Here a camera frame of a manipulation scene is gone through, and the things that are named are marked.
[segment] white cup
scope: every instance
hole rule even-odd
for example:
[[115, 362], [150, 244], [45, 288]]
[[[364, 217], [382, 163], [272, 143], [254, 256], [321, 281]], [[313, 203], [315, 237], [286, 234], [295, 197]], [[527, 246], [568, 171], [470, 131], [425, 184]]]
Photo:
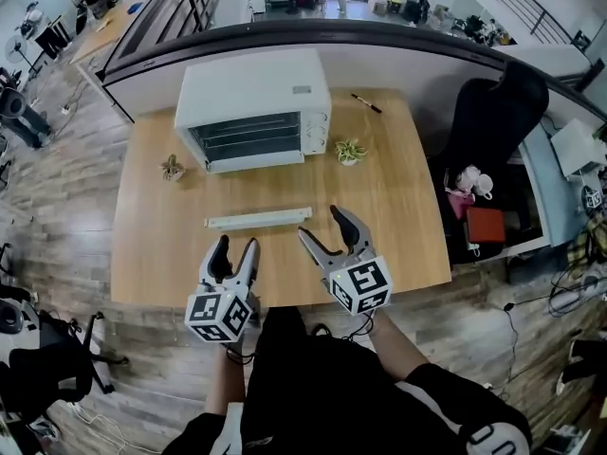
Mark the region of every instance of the white cup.
[[472, 188], [478, 181], [478, 177], [480, 175], [481, 171], [479, 171], [473, 165], [470, 165], [466, 167], [464, 171], [457, 176], [457, 180], [455, 181], [455, 187], [457, 187], [457, 189], [462, 192], [470, 193], [472, 191]]
[[493, 180], [486, 173], [481, 173], [476, 180], [474, 193], [485, 197], [488, 201], [493, 198], [491, 190], [493, 189]]

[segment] desk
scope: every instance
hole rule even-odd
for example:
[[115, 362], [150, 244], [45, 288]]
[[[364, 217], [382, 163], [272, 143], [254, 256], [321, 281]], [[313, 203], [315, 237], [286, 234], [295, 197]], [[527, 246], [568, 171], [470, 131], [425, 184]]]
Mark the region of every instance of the desk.
[[[377, 114], [354, 91], [379, 106]], [[324, 155], [283, 167], [207, 175], [174, 132], [175, 109], [138, 118], [122, 169], [114, 221], [112, 300], [185, 307], [198, 268], [219, 237], [206, 217], [312, 207], [303, 223], [329, 248], [343, 247], [329, 212], [353, 211], [373, 234], [395, 283], [404, 292], [449, 282], [451, 272], [430, 172], [407, 103], [397, 90], [331, 91], [332, 141], [358, 137], [369, 153], [342, 166], [330, 145]], [[178, 183], [162, 180], [169, 154], [188, 169]], [[321, 284], [296, 226], [232, 231], [233, 263], [254, 236], [261, 246], [255, 294], [264, 306], [325, 303]]]
[[[141, 8], [139, 8], [138, 11], [129, 15], [126, 11], [131, 5], [133, 5], [133, 2], [128, 4], [119, 3], [113, 9], [110, 9], [103, 19], [99, 21], [95, 29], [91, 30], [86, 36], [84, 43], [70, 61], [70, 64], [74, 64], [86, 81], [110, 104], [114, 104], [114, 102], [107, 96], [105, 91], [103, 91], [97, 76], [88, 70], [88, 66], [84, 60], [92, 58], [96, 54], [102, 52], [122, 37], [124, 30], [131, 25], [135, 20], [135, 17], [137, 17], [137, 14], [141, 11]], [[97, 32], [96, 29], [108, 19], [110, 19], [111, 22], [105, 28]]]

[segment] pink object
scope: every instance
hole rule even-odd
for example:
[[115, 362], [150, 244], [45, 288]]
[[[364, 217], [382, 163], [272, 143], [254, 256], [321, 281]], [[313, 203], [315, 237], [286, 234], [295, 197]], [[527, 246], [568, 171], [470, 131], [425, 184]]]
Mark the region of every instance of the pink object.
[[466, 215], [466, 211], [474, 205], [474, 194], [460, 195], [448, 193], [449, 203], [455, 213], [457, 219], [462, 219]]

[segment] white plastic strip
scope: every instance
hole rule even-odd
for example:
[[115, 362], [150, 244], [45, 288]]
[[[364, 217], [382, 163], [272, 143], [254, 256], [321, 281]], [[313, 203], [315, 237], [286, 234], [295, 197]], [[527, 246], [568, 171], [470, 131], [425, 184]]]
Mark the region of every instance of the white plastic strip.
[[312, 217], [312, 208], [273, 210], [272, 212], [244, 214], [241, 216], [210, 217], [205, 219], [205, 228], [213, 228], [220, 231], [270, 228], [286, 224], [299, 224], [310, 217]]

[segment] wooden floor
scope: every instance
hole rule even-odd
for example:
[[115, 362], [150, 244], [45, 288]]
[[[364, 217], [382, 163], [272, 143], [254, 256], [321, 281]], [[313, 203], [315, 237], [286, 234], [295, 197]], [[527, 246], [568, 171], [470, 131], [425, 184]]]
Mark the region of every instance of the wooden floor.
[[[116, 420], [131, 443], [161, 451], [204, 409], [213, 347], [186, 332], [183, 309], [136, 308], [110, 300], [112, 223], [130, 125], [90, 86], [67, 122], [59, 106], [80, 80], [67, 68], [68, 60], [65, 56], [47, 82], [36, 84], [38, 109], [48, 112], [55, 129], [63, 129], [41, 151], [11, 139], [14, 166], [4, 197], [35, 215], [32, 225], [9, 232], [17, 279], [64, 319], [85, 323], [89, 314], [103, 311], [106, 321], [96, 332], [97, 341], [109, 353], [127, 355], [131, 364], [112, 368], [115, 393], [103, 395], [95, 387], [82, 405]], [[457, 269], [452, 283], [396, 296], [388, 310], [431, 361], [500, 386], [513, 339], [503, 305], [545, 295], [550, 288], [545, 276], [516, 289], [503, 276], [502, 262]], [[588, 399], [590, 380], [570, 385], [561, 397], [554, 387], [567, 358], [569, 334], [580, 328], [590, 336], [604, 319], [603, 305], [595, 301], [559, 319], [546, 314], [542, 301], [512, 311], [520, 334], [513, 373], [525, 371], [506, 387], [504, 397], [528, 417], [537, 441], [572, 419]], [[325, 322], [339, 336], [359, 325], [334, 305], [303, 313], [306, 324]], [[248, 332], [246, 351], [256, 334]], [[99, 421], [86, 426], [63, 402], [50, 414], [63, 433], [53, 453], [117, 453], [121, 443], [104, 440], [111, 435]], [[121, 453], [140, 452], [126, 447]]]

